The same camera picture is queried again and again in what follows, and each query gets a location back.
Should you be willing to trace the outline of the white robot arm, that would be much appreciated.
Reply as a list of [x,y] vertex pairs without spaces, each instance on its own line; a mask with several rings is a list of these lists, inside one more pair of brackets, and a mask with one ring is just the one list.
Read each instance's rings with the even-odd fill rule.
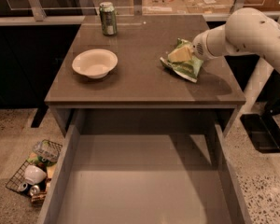
[[257,54],[280,74],[280,24],[252,7],[235,11],[224,25],[200,33],[192,42],[178,38],[162,62],[196,82],[203,61],[246,54]]

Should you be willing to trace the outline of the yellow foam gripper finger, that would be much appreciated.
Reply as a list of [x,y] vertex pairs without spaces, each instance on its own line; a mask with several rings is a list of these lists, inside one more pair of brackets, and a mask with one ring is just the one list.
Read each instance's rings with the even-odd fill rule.
[[193,48],[190,44],[177,47],[168,54],[168,60],[172,63],[186,62],[192,59]]

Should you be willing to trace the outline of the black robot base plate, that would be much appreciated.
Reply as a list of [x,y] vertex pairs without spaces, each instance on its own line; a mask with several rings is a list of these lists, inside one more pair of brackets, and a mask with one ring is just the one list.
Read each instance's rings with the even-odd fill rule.
[[255,150],[261,153],[280,153],[280,127],[270,113],[244,114],[240,121]]

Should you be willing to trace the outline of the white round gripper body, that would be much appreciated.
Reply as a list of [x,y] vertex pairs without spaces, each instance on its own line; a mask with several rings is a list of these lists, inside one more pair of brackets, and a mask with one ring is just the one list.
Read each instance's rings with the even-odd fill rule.
[[205,31],[196,35],[192,41],[194,53],[200,60],[207,61],[216,58],[211,43],[211,34],[211,31]]

